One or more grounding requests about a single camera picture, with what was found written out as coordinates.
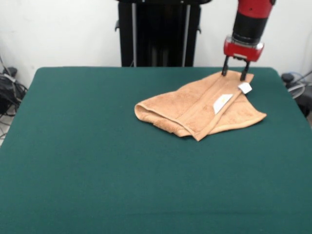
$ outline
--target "tan towel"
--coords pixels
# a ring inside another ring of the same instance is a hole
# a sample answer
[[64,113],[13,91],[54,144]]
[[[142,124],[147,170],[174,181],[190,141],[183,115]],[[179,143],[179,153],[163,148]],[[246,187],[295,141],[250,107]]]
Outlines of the tan towel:
[[[238,88],[240,73],[216,73],[186,84],[177,91],[161,94],[138,103],[138,119],[179,137],[192,135],[197,141],[222,131],[251,126],[267,115],[257,111]],[[247,82],[253,79],[246,77]],[[222,94],[233,94],[215,114],[213,104]]]

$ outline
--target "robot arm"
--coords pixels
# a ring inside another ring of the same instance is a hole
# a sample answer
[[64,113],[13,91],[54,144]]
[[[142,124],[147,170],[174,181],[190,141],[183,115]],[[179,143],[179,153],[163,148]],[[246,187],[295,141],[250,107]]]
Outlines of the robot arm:
[[244,60],[246,67],[241,80],[245,80],[250,62],[257,62],[264,48],[260,42],[275,0],[238,0],[238,10],[232,36],[224,43],[225,62],[222,75],[226,76],[230,57]]

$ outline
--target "black cable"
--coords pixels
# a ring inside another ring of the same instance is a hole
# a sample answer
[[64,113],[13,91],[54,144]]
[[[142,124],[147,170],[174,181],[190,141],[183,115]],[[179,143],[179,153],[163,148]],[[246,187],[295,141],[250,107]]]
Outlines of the black cable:
[[311,75],[311,74],[312,74],[312,71],[306,73],[304,76],[302,76],[302,77],[300,77],[299,79],[293,81],[293,83],[298,82],[298,81],[301,81],[302,79],[308,77],[308,76]]
[[0,120],[0,124],[3,124],[3,125],[5,125],[5,126],[11,126],[9,123],[5,123],[5,122],[3,122],[3,121],[1,121],[1,120]]
[[15,78],[0,73],[0,114],[15,116],[8,114],[7,111],[11,106],[14,106],[16,111],[27,91],[28,89]]

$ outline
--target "green felt surface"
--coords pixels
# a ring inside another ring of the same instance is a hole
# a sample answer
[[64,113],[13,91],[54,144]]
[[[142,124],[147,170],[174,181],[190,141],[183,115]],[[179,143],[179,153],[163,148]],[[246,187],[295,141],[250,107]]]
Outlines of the green felt surface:
[[0,149],[0,233],[312,233],[312,132],[273,69],[251,69],[252,127],[196,142],[135,117],[218,71],[39,69]]

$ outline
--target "floor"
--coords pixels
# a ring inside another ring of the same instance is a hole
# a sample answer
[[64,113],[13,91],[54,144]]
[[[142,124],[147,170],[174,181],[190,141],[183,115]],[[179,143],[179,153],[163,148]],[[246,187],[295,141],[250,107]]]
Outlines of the floor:
[[2,116],[0,118],[0,147],[5,139],[5,134],[9,131],[13,117]]

